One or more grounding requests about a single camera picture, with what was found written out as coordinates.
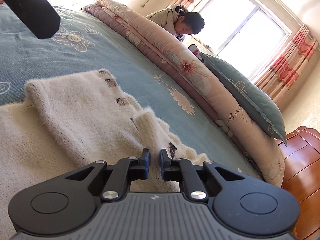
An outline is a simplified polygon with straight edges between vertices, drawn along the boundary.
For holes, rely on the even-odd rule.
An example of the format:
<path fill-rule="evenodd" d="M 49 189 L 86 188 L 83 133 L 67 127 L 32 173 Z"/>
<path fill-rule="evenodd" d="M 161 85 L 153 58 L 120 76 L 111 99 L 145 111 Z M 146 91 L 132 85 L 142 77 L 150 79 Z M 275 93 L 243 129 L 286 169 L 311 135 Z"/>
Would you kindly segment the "cream knit sweater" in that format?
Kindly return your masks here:
<path fill-rule="evenodd" d="M 1 107 L 1 239 L 15 233 L 8 205 L 16 193 L 94 161 L 115 164 L 147 148 L 149 177 L 131 190 L 174 192 L 178 183 L 161 179 L 161 149 L 196 165 L 208 159 L 123 92 L 108 70 L 30 80 L 24 91 L 22 103 Z"/>

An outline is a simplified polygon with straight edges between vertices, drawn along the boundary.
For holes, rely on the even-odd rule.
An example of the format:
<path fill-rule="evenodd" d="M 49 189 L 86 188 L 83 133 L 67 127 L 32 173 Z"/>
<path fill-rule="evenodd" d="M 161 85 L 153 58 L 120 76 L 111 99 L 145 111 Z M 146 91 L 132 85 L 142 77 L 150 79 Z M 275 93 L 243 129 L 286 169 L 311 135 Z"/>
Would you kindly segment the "blue floral bed sheet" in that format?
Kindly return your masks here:
<path fill-rule="evenodd" d="M 1 5 L 1 104 L 22 102 L 31 79 L 106 69 L 124 92 L 151 107 L 181 141 L 225 167 L 260 178 L 247 159 L 195 97 L 131 42 L 81 10 L 56 7 L 59 31 L 40 40 Z"/>

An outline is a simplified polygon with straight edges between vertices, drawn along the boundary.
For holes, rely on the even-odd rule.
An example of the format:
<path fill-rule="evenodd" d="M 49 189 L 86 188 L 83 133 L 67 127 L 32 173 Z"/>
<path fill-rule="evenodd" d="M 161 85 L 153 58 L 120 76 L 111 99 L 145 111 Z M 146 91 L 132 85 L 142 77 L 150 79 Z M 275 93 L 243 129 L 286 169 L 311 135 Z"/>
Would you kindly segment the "pink floral quilt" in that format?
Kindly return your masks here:
<path fill-rule="evenodd" d="M 233 81 L 210 61 L 203 63 L 175 36 L 123 4 L 97 0 L 82 10 L 126 38 L 170 76 L 257 165 L 268 183 L 282 186 L 285 163 L 275 141 L 281 135 Z"/>

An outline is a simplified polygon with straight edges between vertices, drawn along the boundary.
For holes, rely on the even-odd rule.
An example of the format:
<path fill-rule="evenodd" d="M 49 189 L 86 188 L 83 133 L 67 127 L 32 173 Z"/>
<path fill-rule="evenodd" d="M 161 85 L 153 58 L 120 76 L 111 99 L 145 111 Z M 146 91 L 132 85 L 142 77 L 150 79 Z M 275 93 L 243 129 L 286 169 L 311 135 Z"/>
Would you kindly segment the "grey-green pillow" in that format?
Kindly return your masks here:
<path fill-rule="evenodd" d="M 271 98 L 231 64 L 216 56 L 200 55 L 206 67 L 229 90 L 250 118 L 269 136 L 287 144 L 283 116 Z"/>

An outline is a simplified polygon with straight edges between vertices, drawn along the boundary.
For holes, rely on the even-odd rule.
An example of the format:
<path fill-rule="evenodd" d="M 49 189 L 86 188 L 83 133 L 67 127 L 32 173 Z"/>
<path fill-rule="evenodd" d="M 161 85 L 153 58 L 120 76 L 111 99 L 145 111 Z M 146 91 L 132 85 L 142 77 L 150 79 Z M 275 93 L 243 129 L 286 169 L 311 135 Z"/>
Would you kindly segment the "white red cylindrical can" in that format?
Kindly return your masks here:
<path fill-rule="evenodd" d="M 191 44 L 188 49 L 202 62 L 204 63 L 204 59 L 201 56 L 201 52 L 199 51 L 197 45 Z"/>

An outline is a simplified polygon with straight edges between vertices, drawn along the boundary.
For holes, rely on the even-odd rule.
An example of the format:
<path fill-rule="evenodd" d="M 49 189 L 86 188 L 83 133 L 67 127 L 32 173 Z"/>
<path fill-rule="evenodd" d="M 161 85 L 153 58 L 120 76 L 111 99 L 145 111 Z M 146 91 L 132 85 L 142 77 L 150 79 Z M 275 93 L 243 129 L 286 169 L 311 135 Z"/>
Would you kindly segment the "orange wooden headboard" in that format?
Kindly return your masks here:
<path fill-rule="evenodd" d="M 300 216 L 293 231 L 297 239 L 319 239 L 319 131 L 300 126 L 280 140 L 285 174 L 283 188 L 300 204 Z"/>

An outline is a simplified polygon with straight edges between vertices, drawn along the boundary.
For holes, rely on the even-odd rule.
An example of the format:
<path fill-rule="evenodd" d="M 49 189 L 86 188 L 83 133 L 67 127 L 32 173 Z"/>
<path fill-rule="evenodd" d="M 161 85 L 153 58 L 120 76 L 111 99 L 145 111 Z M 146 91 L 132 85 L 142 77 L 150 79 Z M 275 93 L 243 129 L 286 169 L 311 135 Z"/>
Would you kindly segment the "person in beige jacket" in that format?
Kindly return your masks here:
<path fill-rule="evenodd" d="M 205 21 L 198 12 L 188 11 L 182 4 L 173 4 L 168 8 L 153 12 L 146 16 L 179 41 L 183 42 L 186 35 L 198 34 Z"/>

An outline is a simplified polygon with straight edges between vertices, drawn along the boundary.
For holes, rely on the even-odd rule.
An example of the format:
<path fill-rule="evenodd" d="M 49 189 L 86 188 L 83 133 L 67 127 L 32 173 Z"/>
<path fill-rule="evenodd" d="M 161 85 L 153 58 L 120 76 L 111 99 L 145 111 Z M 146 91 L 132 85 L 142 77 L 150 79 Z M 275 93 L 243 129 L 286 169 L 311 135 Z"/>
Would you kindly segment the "window with white frame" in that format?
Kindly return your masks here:
<path fill-rule="evenodd" d="M 199 0 L 194 9 L 205 19 L 196 38 L 251 81 L 263 74 L 293 33 L 277 0 Z"/>

